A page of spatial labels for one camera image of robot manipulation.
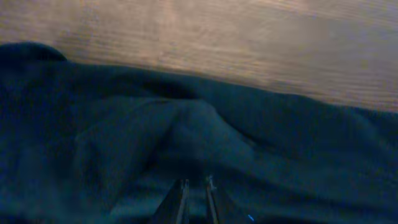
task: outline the blue light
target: blue light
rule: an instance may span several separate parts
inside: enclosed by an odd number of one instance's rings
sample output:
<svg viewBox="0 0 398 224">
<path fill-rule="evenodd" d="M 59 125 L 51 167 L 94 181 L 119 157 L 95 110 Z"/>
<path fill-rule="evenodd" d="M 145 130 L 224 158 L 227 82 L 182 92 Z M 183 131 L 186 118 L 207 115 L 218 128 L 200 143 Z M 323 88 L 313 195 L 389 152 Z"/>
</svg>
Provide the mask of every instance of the blue light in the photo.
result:
<svg viewBox="0 0 398 224">
<path fill-rule="evenodd" d="M 254 219 L 253 219 L 253 217 L 252 217 L 251 215 L 248 215 L 248 217 L 249 217 L 252 221 L 254 221 Z"/>
</svg>

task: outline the dark blue fabric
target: dark blue fabric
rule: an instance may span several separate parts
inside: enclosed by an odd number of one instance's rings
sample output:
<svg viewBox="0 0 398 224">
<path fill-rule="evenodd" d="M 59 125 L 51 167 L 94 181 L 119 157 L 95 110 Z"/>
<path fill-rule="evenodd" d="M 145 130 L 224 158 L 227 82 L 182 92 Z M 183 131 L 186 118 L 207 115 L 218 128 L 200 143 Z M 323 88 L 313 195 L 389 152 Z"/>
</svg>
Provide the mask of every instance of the dark blue fabric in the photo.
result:
<svg viewBox="0 0 398 224">
<path fill-rule="evenodd" d="M 396 223 L 398 115 L 0 47 L 0 209 L 70 223 L 150 217 L 214 174 L 255 220 Z"/>
</svg>

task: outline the crumpled fabric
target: crumpled fabric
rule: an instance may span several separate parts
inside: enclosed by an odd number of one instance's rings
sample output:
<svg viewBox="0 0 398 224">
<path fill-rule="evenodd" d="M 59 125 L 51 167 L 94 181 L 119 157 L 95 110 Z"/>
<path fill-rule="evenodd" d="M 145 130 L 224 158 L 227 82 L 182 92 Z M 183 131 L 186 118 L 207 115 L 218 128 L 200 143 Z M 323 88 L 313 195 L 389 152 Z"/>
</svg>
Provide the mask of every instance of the crumpled fabric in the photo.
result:
<svg viewBox="0 0 398 224">
<path fill-rule="evenodd" d="M 255 221 L 398 222 L 398 115 L 0 46 L 0 214 L 144 223 L 213 174 Z"/>
</svg>

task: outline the wooden surface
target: wooden surface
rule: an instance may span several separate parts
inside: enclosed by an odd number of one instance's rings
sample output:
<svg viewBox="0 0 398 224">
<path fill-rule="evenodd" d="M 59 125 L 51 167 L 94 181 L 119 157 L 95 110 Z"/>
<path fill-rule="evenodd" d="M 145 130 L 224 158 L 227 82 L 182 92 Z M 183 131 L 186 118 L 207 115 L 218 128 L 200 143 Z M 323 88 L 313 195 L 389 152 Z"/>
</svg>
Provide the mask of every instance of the wooden surface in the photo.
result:
<svg viewBox="0 0 398 224">
<path fill-rule="evenodd" d="M 0 0 L 0 44 L 398 112 L 395 0 Z"/>
</svg>

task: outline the wooden table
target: wooden table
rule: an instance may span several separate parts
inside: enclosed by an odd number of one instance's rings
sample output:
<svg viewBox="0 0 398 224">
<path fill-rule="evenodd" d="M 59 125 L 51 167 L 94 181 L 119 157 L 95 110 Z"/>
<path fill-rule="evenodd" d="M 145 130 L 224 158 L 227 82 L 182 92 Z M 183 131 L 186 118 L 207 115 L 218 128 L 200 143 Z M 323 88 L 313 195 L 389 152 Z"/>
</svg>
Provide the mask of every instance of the wooden table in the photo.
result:
<svg viewBox="0 0 398 224">
<path fill-rule="evenodd" d="M 0 0 L 0 44 L 398 111 L 398 1 Z"/>
</svg>

